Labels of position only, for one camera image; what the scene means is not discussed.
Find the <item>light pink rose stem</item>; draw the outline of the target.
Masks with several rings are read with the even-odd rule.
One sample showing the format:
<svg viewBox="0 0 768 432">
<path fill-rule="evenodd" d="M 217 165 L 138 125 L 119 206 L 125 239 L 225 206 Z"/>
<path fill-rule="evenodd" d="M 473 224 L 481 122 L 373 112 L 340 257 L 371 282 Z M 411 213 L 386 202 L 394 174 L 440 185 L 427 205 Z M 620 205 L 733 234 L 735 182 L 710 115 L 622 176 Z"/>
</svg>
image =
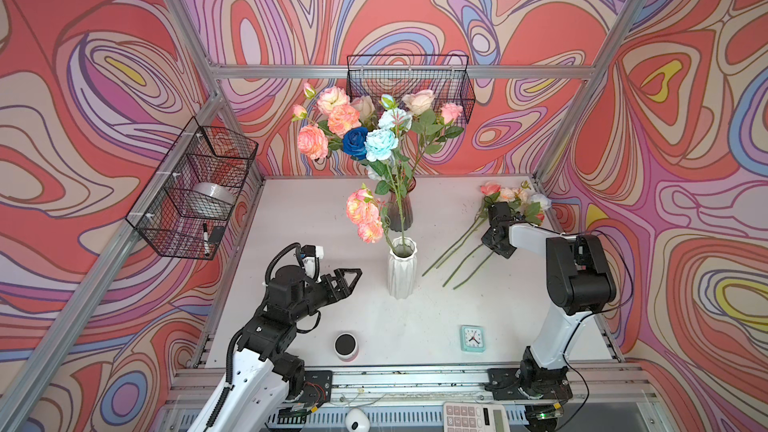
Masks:
<svg viewBox="0 0 768 432">
<path fill-rule="evenodd" d="M 463 134 L 464 127 L 459 124 L 463 115 L 462 106 L 449 102 L 438 111 L 429 108 L 414 119 L 411 131 L 416 134 L 418 151 L 412 174 L 418 171 L 426 156 L 441 153 L 448 141 Z"/>
</svg>

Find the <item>cream pink rose stem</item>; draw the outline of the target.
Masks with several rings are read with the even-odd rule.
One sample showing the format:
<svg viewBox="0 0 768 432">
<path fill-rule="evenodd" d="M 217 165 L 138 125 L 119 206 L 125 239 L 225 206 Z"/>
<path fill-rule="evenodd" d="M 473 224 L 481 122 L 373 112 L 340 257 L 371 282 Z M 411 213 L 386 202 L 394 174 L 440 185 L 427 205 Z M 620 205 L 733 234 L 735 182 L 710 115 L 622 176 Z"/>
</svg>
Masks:
<svg viewBox="0 0 768 432">
<path fill-rule="evenodd" d="M 430 89 L 423 89 L 412 94 L 406 94 L 402 98 L 406 110 L 412 116 L 419 116 L 422 113 L 431 110 L 433 108 L 434 100 L 435 94 Z"/>
</svg>

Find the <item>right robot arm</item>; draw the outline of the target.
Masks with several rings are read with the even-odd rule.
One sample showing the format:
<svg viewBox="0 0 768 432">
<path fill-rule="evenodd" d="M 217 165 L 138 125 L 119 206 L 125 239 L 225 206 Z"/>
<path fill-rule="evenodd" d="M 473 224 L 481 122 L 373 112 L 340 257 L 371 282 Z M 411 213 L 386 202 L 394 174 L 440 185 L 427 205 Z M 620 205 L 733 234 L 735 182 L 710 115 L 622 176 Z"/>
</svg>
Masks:
<svg viewBox="0 0 768 432">
<path fill-rule="evenodd" d="M 486 207 L 489 228 L 482 244 L 509 258 L 524 249 L 545 259 L 551 301 L 542 328 L 523 354 L 517 389 L 538 399 L 562 386 L 581 326 L 617 297 L 617 287 L 600 239 L 594 234 L 562 234 L 523 222 L 506 202 Z"/>
</svg>

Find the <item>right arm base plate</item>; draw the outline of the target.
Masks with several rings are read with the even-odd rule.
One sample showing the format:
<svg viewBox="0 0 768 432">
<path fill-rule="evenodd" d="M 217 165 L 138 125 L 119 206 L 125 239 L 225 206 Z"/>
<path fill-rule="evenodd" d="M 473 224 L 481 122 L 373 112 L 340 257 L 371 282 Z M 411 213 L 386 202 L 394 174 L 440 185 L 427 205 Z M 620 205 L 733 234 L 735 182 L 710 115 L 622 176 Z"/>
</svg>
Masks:
<svg viewBox="0 0 768 432">
<path fill-rule="evenodd" d="M 485 391 L 499 400 L 554 400 L 568 402 L 573 392 L 566 369 L 491 368 Z"/>
</svg>

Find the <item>pink carnation spray stem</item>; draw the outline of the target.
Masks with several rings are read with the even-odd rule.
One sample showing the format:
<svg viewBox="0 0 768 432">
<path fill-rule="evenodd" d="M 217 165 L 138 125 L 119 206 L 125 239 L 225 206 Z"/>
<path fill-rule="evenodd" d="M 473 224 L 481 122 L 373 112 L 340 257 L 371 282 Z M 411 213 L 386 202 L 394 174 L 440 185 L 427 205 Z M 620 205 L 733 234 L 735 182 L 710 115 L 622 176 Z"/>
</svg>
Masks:
<svg viewBox="0 0 768 432">
<path fill-rule="evenodd" d="M 318 91 L 309 82 L 304 82 L 303 92 L 305 98 L 311 101 L 315 108 L 324 115 L 329 115 L 336 107 L 349 105 L 351 102 L 346 92 L 337 86 L 330 86 Z"/>
</svg>

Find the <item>white ribbed ceramic vase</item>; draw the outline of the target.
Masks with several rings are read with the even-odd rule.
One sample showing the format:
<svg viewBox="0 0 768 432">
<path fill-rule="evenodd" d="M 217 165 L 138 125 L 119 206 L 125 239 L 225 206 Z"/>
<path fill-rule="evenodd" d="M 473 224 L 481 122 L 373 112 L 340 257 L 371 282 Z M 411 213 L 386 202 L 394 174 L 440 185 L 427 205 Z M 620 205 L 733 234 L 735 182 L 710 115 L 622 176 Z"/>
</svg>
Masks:
<svg viewBox="0 0 768 432">
<path fill-rule="evenodd" d="M 417 277 L 417 245 L 410 237 L 397 237 L 389 251 L 387 288 L 396 299 L 409 297 Z"/>
</svg>

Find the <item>cream white rose stem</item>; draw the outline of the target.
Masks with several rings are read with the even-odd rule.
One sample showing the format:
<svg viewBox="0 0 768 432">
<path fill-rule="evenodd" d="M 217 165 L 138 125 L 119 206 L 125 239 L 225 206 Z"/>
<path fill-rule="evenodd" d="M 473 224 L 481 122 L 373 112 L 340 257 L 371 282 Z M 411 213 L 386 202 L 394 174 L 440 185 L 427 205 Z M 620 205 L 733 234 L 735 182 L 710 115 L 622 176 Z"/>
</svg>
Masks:
<svg viewBox="0 0 768 432">
<path fill-rule="evenodd" d="M 372 130 L 378 120 L 376 107 L 370 96 L 353 99 L 351 105 L 359 112 L 359 120 L 368 130 Z"/>
</svg>

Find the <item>orange pink peony spray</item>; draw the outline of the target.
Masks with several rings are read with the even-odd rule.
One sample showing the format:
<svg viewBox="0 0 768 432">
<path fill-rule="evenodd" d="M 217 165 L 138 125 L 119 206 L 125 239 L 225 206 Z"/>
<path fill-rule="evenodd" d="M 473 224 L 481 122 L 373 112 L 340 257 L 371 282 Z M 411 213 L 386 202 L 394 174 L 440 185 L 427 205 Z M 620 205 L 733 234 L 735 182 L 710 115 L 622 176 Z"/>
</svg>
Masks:
<svg viewBox="0 0 768 432">
<path fill-rule="evenodd" d="M 363 184 L 347 199 L 345 212 L 356 226 L 358 237 L 365 243 L 374 244 L 384 240 L 391 251 L 394 243 L 389 236 L 389 204 L 378 199 L 373 191 Z"/>
</svg>

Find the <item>orange pink carnation spray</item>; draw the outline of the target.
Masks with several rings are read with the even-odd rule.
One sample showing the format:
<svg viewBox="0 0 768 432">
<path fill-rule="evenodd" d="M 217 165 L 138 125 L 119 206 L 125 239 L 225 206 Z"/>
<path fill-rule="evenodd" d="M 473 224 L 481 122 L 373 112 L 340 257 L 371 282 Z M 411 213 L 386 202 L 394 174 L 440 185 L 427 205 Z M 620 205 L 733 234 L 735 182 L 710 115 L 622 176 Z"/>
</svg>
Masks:
<svg viewBox="0 0 768 432">
<path fill-rule="evenodd" d="M 299 152 L 314 161 L 340 150 L 345 136 L 362 126 L 360 112 L 350 104 L 334 106 L 326 116 L 320 122 L 310 121 L 298 133 Z"/>
</svg>

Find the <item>pink grey glass vase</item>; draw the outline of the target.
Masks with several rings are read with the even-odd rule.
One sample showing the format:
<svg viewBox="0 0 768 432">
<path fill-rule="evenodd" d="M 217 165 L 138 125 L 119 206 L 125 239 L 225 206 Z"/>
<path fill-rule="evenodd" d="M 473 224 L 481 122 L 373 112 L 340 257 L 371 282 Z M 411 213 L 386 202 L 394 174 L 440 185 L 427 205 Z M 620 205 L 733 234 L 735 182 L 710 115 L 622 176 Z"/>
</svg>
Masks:
<svg viewBox="0 0 768 432">
<path fill-rule="evenodd" d="M 407 187 L 405 196 L 401 200 L 397 199 L 397 194 L 393 190 L 389 192 L 387 217 L 389 219 L 389 228 L 392 231 L 405 232 L 411 228 L 414 214 L 410 194 L 415 189 L 415 186 L 416 181 L 412 180 Z"/>
</svg>

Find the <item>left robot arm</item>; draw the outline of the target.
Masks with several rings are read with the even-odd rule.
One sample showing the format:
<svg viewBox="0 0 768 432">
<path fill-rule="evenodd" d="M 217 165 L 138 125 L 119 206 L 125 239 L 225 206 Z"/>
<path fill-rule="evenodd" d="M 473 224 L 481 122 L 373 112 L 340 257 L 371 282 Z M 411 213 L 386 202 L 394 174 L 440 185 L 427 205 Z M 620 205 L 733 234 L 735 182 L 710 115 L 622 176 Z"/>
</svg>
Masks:
<svg viewBox="0 0 768 432">
<path fill-rule="evenodd" d="M 294 242 L 269 262 L 265 292 L 253 316 L 230 338 L 224 375 L 191 431 L 258 431 L 281 411 L 306 417 L 331 398 L 332 374 L 308 381 L 305 362 L 288 352 L 299 335 L 298 323 L 348 298 L 362 270 L 337 268 L 320 273 L 322 248 Z"/>
</svg>

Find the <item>dark blue rose stem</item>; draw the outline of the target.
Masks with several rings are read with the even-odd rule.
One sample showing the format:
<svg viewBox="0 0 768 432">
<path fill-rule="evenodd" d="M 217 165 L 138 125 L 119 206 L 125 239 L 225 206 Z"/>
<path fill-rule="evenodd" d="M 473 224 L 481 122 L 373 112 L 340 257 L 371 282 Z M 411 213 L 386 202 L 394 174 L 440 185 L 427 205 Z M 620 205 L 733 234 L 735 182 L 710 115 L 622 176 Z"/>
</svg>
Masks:
<svg viewBox="0 0 768 432">
<path fill-rule="evenodd" d="M 356 127 L 348 132 L 342 138 L 341 150 L 356 161 L 366 159 L 367 149 L 366 140 L 369 130 L 366 127 Z"/>
</svg>

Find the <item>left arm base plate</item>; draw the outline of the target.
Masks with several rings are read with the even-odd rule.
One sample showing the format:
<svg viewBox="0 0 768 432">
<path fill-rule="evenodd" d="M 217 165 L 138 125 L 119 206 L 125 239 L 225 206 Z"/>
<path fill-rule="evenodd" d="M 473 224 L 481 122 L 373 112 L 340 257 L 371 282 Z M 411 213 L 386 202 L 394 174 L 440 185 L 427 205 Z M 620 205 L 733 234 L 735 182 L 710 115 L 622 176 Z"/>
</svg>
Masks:
<svg viewBox="0 0 768 432">
<path fill-rule="evenodd" d="M 301 389 L 290 391 L 286 402 L 298 408 L 320 407 L 332 398 L 333 372 L 330 369 L 304 373 Z"/>
</svg>

